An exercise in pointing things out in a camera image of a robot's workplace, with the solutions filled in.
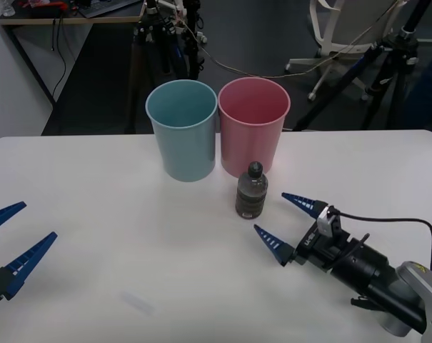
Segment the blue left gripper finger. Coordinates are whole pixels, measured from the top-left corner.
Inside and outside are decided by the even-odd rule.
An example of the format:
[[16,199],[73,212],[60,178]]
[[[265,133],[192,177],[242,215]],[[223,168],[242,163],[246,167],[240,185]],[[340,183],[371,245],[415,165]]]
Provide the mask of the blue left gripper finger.
[[0,268],[0,301],[11,300],[58,237],[51,232],[32,248]]
[[18,202],[0,209],[0,226],[26,207],[25,202]]

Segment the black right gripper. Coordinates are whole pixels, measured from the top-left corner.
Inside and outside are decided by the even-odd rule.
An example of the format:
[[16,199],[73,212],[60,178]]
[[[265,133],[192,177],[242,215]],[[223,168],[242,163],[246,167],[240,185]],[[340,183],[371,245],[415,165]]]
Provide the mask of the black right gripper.
[[[283,192],[281,196],[313,219],[317,219],[328,206],[327,202],[305,198],[297,194]],[[350,234],[343,229],[340,229],[337,235],[329,238],[319,232],[317,223],[314,222],[298,243],[295,256],[295,249],[290,244],[283,242],[256,224],[253,227],[282,267],[295,259],[300,265],[310,262],[323,272],[332,269],[331,273],[335,275],[350,275],[352,272],[351,266],[348,265],[348,259],[336,263],[349,251],[348,238]]]

